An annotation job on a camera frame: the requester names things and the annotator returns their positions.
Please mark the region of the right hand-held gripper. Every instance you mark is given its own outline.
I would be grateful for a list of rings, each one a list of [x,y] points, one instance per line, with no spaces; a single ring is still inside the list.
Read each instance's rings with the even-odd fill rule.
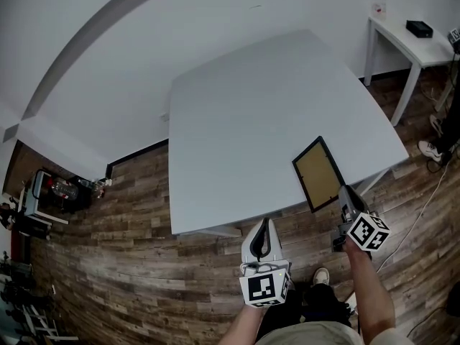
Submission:
[[[340,187],[339,205],[342,220],[331,233],[332,252],[342,252],[347,237],[362,251],[378,251],[390,235],[388,225],[350,185]]]

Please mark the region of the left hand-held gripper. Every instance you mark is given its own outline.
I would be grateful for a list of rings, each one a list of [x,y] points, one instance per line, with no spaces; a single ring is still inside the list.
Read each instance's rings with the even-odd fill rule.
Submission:
[[[281,259],[282,247],[275,223],[263,218],[241,245],[243,263],[239,282],[246,305],[266,308],[285,303],[290,285],[290,262]]]

